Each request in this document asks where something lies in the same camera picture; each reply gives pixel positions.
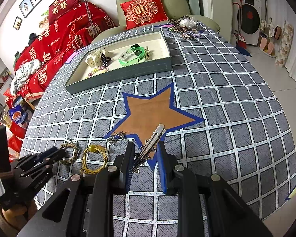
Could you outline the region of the cream polka dot scrunchie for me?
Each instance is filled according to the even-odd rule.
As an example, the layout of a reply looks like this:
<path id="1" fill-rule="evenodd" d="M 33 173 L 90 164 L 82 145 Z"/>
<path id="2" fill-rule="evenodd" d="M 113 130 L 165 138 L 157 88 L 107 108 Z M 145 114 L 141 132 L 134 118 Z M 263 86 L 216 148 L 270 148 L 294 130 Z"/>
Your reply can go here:
<path id="1" fill-rule="evenodd" d="M 108 55 L 108 51 L 106 49 L 98 49 L 92 53 L 90 53 L 89 55 L 87 55 L 86 59 L 85 59 L 85 63 L 89 66 L 89 67 L 101 67 L 102 63 L 101 63 L 101 59 L 100 59 L 100 54 L 105 54 L 106 56 Z"/>

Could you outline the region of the grey white knotted cloth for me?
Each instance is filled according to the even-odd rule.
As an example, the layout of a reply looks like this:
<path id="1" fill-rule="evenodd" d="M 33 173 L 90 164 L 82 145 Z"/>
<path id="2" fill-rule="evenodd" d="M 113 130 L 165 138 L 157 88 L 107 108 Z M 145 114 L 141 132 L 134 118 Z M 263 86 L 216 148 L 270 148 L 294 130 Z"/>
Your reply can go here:
<path id="1" fill-rule="evenodd" d="M 35 74 L 42 66 L 42 62 L 38 59 L 33 59 L 20 66 L 16 71 L 13 80 L 11 81 L 10 93 L 15 96 L 22 89 L 29 77 Z"/>

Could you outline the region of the black long hair clip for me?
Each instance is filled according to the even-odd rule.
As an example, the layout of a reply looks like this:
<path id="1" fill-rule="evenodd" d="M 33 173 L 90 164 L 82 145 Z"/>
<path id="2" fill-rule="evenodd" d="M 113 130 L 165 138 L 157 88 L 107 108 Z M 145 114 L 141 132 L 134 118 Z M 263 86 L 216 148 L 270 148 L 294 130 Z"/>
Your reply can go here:
<path id="1" fill-rule="evenodd" d="M 131 46 L 131 51 L 134 54 L 132 58 L 132 62 L 140 62 L 146 56 L 146 51 L 143 47 L 139 46 L 138 44 Z"/>

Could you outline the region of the beige wooden hair clip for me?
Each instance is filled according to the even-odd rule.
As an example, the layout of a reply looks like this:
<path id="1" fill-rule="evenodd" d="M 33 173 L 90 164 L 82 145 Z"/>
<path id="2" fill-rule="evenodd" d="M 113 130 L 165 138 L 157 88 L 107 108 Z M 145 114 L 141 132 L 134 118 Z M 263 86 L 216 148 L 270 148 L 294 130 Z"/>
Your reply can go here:
<path id="1" fill-rule="evenodd" d="M 148 60 L 150 58 L 150 51 L 148 47 L 145 47 L 145 59 Z"/>

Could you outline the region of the red embroidered cushion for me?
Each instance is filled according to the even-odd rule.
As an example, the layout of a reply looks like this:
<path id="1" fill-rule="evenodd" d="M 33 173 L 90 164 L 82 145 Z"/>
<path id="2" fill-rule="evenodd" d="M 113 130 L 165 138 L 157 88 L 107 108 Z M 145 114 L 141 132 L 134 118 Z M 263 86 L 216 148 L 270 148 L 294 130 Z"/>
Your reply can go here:
<path id="1" fill-rule="evenodd" d="M 161 0 L 131 0 L 120 4 L 126 30 L 168 19 Z"/>

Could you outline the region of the green translucent bangle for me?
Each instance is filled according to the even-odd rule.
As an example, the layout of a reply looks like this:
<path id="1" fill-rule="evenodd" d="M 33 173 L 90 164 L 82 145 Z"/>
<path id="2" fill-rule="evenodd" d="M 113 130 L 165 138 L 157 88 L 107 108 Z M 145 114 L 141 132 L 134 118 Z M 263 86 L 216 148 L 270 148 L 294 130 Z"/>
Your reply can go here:
<path id="1" fill-rule="evenodd" d="M 136 63 L 139 63 L 139 62 L 132 62 L 132 58 L 133 58 L 133 53 L 131 51 L 131 49 L 127 49 L 125 50 L 120 56 L 119 56 L 119 63 L 122 65 L 122 66 L 130 66 L 130 65 L 134 65 Z"/>

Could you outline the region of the framed wall picture pair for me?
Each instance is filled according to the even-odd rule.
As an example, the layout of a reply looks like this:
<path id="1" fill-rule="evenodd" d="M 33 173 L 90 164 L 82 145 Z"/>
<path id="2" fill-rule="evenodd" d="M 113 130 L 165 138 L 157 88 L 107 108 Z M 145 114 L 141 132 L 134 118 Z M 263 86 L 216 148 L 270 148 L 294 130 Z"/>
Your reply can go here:
<path id="1" fill-rule="evenodd" d="M 23 17 L 26 18 L 41 1 L 42 0 L 23 0 L 19 5 Z"/>

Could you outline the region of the red bed pillow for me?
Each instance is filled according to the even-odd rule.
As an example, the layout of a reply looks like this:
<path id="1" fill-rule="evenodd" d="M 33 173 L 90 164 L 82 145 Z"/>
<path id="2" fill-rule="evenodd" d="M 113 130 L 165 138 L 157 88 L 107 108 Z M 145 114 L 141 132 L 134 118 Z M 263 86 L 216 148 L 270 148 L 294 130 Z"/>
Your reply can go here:
<path id="1" fill-rule="evenodd" d="M 75 9 L 83 2 L 84 0 L 55 0 L 49 6 L 49 25 L 52 25 L 61 16 L 63 16 L 70 10 Z"/>

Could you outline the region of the blue snack box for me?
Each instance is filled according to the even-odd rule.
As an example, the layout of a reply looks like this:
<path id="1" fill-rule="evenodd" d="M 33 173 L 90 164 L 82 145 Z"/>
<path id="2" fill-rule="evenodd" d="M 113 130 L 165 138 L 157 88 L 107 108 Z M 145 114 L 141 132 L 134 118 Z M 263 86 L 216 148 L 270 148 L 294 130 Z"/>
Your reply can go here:
<path id="1" fill-rule="evenodd" d="M 21 105 L 17 105 L 8 110 L 8 114 L 16 124 L 24 124 L 28 119 L 28 113 L 23 110 Z"/>

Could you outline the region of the slipper rack with slippers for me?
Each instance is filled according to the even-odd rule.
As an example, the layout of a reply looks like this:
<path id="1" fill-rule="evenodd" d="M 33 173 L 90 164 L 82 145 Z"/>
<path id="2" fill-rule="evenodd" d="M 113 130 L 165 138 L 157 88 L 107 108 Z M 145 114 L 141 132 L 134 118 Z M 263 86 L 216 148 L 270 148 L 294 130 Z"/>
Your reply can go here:
<path id="1" fill-rule="evenodd" d="M 267 56 L 275 58 L 275 65 L 284 67 L 294 37 L 294 27 L 285 21 L 284 26 L 274 26 L 272 18 L 261 20 L 258 48 Z"/>

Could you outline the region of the brown star paper marker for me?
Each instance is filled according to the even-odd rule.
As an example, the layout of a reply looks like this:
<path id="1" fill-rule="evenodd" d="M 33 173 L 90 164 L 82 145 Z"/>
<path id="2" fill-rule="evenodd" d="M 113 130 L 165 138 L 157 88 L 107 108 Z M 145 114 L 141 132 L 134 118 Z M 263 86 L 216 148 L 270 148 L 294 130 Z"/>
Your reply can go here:
<path id="1" fill-rule="evenodd" d="M 123 132 L 127 139 L 135 139 L 136 144 L 142 147 L 159 124 L 164 125 L 164 132 L 160 137 L 163 141 L 167 133 L 205 121 L 174 105 L 174 87 L 175 83 L 171 82 L 151 96 L 123 93 L 126 115 L 103 138 L 107 140 L 118 132 Z"/>

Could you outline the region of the grey shallow tray box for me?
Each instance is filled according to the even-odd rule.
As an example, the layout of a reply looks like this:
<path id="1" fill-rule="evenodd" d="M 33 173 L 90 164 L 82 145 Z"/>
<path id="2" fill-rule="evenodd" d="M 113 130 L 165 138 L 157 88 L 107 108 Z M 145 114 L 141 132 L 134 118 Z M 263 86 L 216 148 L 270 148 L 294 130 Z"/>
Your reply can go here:
<path id="1" fill-rule="evenodd" d="M 166 35 L 160 29 L 116 38 L 93 44 L 70 61 L 73 72 L 65 83 L 70 94 L 172 69 Z"/>

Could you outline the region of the small black claw clip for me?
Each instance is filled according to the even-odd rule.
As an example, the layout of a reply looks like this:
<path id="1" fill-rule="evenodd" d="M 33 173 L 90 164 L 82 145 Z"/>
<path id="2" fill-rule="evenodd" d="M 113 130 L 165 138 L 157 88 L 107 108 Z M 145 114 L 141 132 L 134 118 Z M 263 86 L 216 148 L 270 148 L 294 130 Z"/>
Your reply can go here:
<path id="1" fill-rule="evenodd" d="M 107 67 L 108 63 L 111 61 L 110 57 L 107 57 L 105 54 L 100 54 L 100 59 L 102 63 L 102 67 Z"/>

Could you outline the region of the silver metal hair clip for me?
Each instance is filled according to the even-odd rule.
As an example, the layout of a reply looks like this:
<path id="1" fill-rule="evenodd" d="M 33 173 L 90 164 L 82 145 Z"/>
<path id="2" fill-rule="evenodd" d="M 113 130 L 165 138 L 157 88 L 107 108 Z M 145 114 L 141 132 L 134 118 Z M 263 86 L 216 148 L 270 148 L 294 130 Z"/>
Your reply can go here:
<path id="1" fill-rule="evenodd" d="M 165 126 L 159 124 L 151 137 L 141 147 L 141 152 L 135 154 L 133 172 L 140 173 L 139 167 L 145 165 L 145 162 L 150 159 L 150 153 L 155 152 L 155 146 L 160 141 L 161 137 L 166 133 Z"/>

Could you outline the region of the red printed bedspread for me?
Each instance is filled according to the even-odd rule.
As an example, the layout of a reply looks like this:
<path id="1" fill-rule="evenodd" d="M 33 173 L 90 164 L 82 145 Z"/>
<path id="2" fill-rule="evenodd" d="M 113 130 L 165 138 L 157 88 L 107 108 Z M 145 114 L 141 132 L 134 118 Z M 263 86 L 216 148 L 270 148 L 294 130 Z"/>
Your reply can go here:
<path id="1" fill-rule="evenodd" d="M 15 96 L 11 95 L 10 90 L 5 91 L 8 106 L 19 96 L 26 101 L 41 98 L 58 70 L 75 51 L 90 45 L 97 35 L 115 26 L 104 10 L 90 2 L 88 6 L 95 29 L 90 26 L 85 4 L 80 3 L 50 24 L 43 34 L 21 52 L 14 70 L 33 59 L 42 62 L 42 66 L 28 77 Z"/>

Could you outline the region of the pile of spare jewelry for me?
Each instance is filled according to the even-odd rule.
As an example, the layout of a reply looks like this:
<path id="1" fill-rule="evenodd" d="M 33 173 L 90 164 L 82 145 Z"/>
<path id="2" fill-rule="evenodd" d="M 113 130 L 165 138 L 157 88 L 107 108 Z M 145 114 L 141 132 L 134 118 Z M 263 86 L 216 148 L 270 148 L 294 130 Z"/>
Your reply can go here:
<path id="1" fill-rule="evenodd" d="M 177 33 L 189 41 L 196 41 L 196 38 L 204 33 L 200 22 L 195 17 L 185 15 L 179 19 L 169 19 L 168 22 L 171 25 L 168 28 L 170 32 Z"/>

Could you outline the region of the grey checked tablecloth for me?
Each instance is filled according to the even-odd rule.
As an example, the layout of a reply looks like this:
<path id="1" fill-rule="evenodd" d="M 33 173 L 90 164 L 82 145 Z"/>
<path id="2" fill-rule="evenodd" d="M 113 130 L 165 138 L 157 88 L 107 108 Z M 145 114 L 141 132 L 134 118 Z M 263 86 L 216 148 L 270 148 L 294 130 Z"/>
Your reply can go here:
<path id="1" fill-rule="evenodd" d="M 196 174 L 217 173 L 261 219 L 296 187 L 296 149 L 279 101 L 255 68 L 229 42 L 202 26 L 196 41 L 166 32 L 172 70 L 112 82 L 70 94 L 64 64 L 37 105 L 21 150 L 30 155 L 77 142 L 107 149 L 110 163 L 127 140 L 103 138 L 125 115 L 123 93 L 151 96 L 174 87 L 174 105 L 205 121 L 170 132 L 166 151 Z"/>

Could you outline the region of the white washing machine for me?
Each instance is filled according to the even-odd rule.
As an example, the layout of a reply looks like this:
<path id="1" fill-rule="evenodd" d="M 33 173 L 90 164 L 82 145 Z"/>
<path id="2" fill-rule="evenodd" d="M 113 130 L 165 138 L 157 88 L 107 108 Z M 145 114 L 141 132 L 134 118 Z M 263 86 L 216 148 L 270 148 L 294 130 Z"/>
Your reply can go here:
<path id="1" fill-rule="evenodd" d="M 246 44 L 256 46 L 260 22 L 265 18 L 265 0 L 232 0 L 232 35 L 240 33 Z"/>

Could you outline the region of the small framed wall picture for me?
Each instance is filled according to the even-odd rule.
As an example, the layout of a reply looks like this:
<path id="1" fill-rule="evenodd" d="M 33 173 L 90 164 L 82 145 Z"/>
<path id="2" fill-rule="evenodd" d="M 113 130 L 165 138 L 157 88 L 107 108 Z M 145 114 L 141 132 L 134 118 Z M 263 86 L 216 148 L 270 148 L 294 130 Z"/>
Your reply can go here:
<path id="1" fill-rule="evenodd" d="M 20 17 L 16 17 L 15 22 L 13 24 L 13 28 L 18 31 L 21 27 L 21 23 L 22 23 L 22 19 Z"/>

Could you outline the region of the pink star paper marker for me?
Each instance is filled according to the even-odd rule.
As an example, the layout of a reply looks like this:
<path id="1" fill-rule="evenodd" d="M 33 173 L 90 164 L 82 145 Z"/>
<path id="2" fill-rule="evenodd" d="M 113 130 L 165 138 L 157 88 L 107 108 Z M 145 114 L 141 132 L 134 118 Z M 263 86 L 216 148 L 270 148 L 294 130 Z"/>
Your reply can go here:
<path id="1" fill-rule="evenodd" d="M 78 50 L 72 53 L 69 58 L 66 60 L 65 64 L 69 64 L 78 54 L 80 54 L 83 50 Z"/>

